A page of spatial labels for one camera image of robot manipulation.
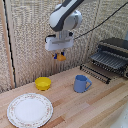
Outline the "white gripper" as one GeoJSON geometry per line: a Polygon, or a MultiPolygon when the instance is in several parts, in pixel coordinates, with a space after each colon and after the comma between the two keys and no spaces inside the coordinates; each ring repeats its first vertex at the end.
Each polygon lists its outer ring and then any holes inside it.
{"type": "Polygon", "coordinates": [[[69,36],[65,39],[58,39],[55,35],[50,35],[45,38],[45,49],[47,51],[60,50],[72,46],[73,46],[72,36],[69,36]]]}

